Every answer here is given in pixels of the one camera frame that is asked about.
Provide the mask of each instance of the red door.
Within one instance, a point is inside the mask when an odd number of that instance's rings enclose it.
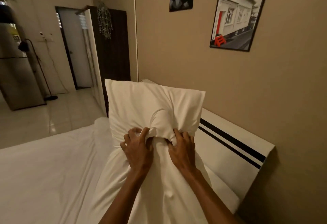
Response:
[[[219,34],[219,27],[220,27],[220,22],[221,22],[221,16],[223,15],[223,12],[219,12],[219,18],[218,18],[218,24],[217,24],[217,31],[216,34]]]

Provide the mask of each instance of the lamp base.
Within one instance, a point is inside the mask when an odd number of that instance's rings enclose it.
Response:
[[[44,98],[44,101],[52,101],[52,100],[56,100],[58,99],[58,96],[54,95],[54,96],[49,96],[49,97],[46,97]]]

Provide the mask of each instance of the dark brown wardrobe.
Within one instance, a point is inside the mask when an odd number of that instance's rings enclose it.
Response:
[[[109,9],[112,21],[111,39],[99,31],[97,8],[86,6],[77,12],[85,16],[83,29],[92,76],[92,92],[101,109],[108,115],[108,96],[104,79],[130,81],[126,11]]]

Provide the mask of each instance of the tiled floor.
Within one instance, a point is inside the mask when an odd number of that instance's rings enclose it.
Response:
[[[0,149],[89,126],[105,116],[91,89],[58,97],[47,105],[16,111],[0,103]]]

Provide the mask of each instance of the black stripe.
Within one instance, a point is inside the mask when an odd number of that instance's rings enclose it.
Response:
[[[209,131],[205,130],[204,128],[199,126],[199,129],[202,130],[203,132],[205,132],[207,135],[209,135],[210,137],[214,138],[216,141],[218,141],[219,143],[221,143],[222,145],[224,145],[225,147],[227,147],[229,150],[231,150],[232,152],[236,153],[238,156],[240,156],[241,158],[243,158],[244,160],[246,160],[247,162],[249,162],[250,164],[254,165],[256,168],[260,169],[261,166],[259,164],[257,164],[256,162],[254,162],[253,160],[249,159],[247,156],[245,156],[243,153],[240,153],[239,151],[237,151],[235,148],[231,147],[230,145],[228,145],[227,143],[225,143],[224,141],[222,141],[221,139],[219,139],[218,137],[214,136],[213,134],[211,134]]]
[[[226,140],[233,143],[235,146],[241,148],[244,152],[248,153],[249,155],[255,157],[257,160],[264,162],[266,157],[261,153],[257,152],[256,150],[250,148],[249,146],[245,145],[244,143],[240,142],[239,140],[235,139],[231,135],[225,133],[223,130],[220,130],[218,127],[215,127],[211,123],[208,123],[206,120],[200,119],[200,123],[206,126],[207,128],[211,129],[221,137],[225,138]]]

